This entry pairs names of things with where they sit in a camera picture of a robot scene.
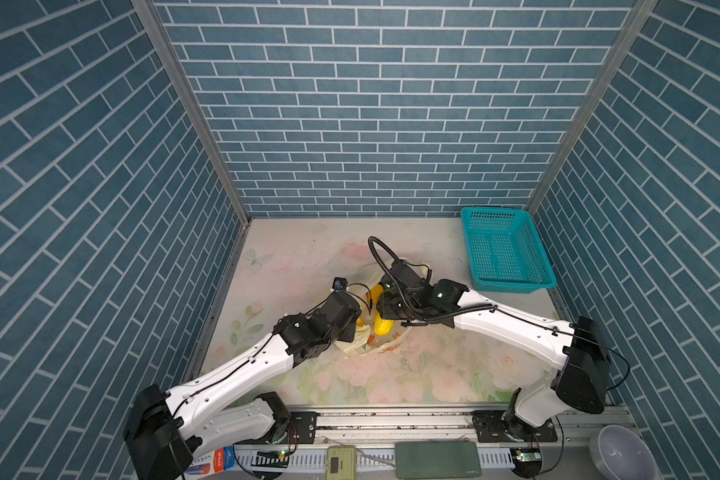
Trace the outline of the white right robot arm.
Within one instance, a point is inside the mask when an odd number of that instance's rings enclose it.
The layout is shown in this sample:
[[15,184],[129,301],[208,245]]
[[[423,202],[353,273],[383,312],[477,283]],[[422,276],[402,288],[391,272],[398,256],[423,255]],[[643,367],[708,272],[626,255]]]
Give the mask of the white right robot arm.
[[491,340],[489,369],[512,387],[503,436],[531,441],[555,416],[606,407],[611,355],[591,319],[553,320],[496,302],[452,280],[430,281],[405,260],[384,268],[369,293],[374,327],[443,325]]

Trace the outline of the yellow printed plastic bag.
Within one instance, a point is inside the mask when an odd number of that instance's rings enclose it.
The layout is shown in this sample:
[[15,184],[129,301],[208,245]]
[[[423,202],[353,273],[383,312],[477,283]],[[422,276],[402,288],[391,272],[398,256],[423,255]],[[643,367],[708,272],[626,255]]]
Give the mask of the yellow printed plastic bag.
[[365,264],[350,275],[345,292],[359,303],[361,311],[336,342],[347,357],[392,351],[409,335],[399,321],[382,318],[382,274],[378,266]]

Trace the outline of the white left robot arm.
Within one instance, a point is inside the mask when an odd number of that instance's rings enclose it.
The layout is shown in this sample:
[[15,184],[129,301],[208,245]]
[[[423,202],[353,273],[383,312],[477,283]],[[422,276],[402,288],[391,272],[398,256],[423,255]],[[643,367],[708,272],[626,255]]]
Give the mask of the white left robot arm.
[[307,313],[286,315],[271,333],[222,366],[168,390],[153,384],[134,398],[123,439],[140,479],[179,479],[197,458],[240,441],[276,438],[289,413],[275,394],[233,408],[267,380],[318,357],[362,314],[346,291]]

